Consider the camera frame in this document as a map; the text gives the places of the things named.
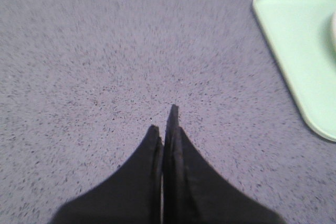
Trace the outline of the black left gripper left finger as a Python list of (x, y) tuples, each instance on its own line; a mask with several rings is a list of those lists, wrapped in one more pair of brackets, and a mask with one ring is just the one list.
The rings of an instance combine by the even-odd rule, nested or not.
[(151, 125), (113, 175), (62, 205), (51, 223), (160, 223), (162, 161), (159, 128)]

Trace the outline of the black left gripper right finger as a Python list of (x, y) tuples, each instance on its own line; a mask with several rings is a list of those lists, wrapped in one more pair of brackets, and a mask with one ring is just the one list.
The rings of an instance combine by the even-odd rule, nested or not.
[(175, 104), (166, 124), (163, 195), (164, 223), (285, 223), (211, 167), (180, 127)]

